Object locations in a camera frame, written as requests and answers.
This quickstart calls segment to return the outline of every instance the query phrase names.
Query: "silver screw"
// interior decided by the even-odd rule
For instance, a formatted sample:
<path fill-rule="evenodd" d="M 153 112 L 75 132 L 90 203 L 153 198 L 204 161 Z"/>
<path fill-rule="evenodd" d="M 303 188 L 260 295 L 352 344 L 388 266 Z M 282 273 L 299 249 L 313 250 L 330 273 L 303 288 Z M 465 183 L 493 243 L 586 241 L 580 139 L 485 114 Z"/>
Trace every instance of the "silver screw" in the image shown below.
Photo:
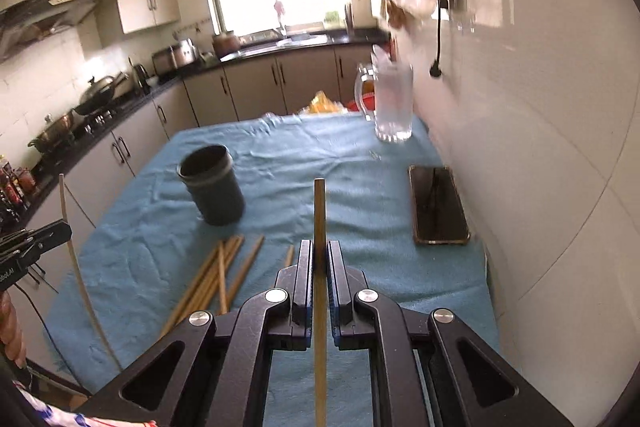
<path fill-rule="evenodd" d="M 440 308 L 439 310 L 433 312 L 433 318 L 443 324 L 449 324 L 451 321 L 453 321 L 454 316 L 451 310 Z"/>
<path fill-rule="evenodd" d="M 193 312 L 189 316 L 189 322 L 193 326 L 204 326 L 209 322 L 209 314 L 207 312 Z"/>
<path fill-rule="evenodd" d="M 362 302 L 375 302 L 378 300 L 378 292 L 373 290 L 360 290 L 358 292 L 358 299 Z"/>
<path fill-rule="evenodd" d="M 264 294 L 264 298 L 274 304 L 286 300 L 287 297 L 289 297 L 289 294 L 280 288 L 274 288 L 273 290 L 269 290 Z"/>

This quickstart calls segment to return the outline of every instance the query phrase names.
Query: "pile of chopsticks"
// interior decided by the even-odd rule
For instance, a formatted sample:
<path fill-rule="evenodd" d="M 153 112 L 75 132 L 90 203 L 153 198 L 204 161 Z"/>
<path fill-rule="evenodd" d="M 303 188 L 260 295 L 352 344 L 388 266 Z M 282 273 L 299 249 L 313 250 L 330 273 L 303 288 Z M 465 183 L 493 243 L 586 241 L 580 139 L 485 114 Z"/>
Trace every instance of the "pile of chopsticks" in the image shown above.
<path fill-rule="evenodd" d="M 220 293 L 220 309 L 218 314 L 228 312 L 228 304 L 233 302 L 242 282 L 244 282 L 244 278 L 247 272 L 249 272 L 264 242 L 264 236 L 261 235 L 258 238 L 251 253 L 244 261 L 244 264 L 242 264 L 238 277 L 234 280 L 234 283 L 227 292 L 225 274 L 229 266 L 231 266 L 231 263 L 233 263 L 236 253 L 240 250 L 243 242 L 244 236 L 242 235 L 234 235 L 224 242 L 218 242 L 205 262 L 200 266 L 196 277 L 193 278 L 182 299 L 180 299 L 180 302 L 178 302 L 174 308 L 169 320 L 167 320 L 164 328 L 162 328 L 159 338 L 164 337 L 193 312 L 206 310 L 216 293 Z"/>

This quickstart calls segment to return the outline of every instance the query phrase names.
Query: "white tile wall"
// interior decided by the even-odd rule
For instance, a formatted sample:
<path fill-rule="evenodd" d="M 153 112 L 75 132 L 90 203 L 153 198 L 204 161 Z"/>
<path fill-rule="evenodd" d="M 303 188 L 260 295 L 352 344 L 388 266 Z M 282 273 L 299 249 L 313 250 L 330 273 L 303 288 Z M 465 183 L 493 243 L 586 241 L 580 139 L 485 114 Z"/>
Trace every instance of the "white tile wall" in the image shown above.
<path fill-rule="evenodd" d="M 33 167 L 40 154 L 27 144 L 47 126 L 47 114 L 55 120 L 78 105 L 92 76 L 127 70 L 129 56 L 153 71 L 151 54 L 164 42 L 160 30 L 149 30 L 103 49 L 91 15 L 0 64 L 0 154 L 14 167 Z"/>
<path fill-rule="evenodd" d="M 435 22 L 398 34 L 415 109 L 487 246 L 503 353 L 593 426 L 640 360 L 640 14 L 632 0 L 467 6 L 444 23 L 443 79 L 428 73 Z"/>

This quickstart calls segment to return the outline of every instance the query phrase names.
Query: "range hood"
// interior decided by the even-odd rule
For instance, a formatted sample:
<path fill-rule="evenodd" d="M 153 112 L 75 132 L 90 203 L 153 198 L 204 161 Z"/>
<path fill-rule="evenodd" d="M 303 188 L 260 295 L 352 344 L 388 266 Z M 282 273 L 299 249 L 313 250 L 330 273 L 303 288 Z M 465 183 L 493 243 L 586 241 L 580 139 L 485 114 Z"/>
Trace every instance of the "range hood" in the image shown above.
<path fill-rule="evenodd" d="M 26 0 L 0 16 L 0 63 L 79 24 L 101 0 Z"/>

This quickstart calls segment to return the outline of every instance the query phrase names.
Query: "human hand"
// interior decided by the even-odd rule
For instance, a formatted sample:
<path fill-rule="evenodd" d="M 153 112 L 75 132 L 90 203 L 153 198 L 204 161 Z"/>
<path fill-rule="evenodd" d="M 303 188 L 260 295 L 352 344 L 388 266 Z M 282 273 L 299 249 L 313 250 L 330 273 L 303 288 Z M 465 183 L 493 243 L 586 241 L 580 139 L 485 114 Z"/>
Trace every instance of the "human hand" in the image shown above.
<path fill-rule="evenodd" d="M 4 353 L 9 360 L 13 360 L 18 367 L 24 367 L 27 346 L 8 292 L 0 292 L 0 344 L 4 346 Z"/>

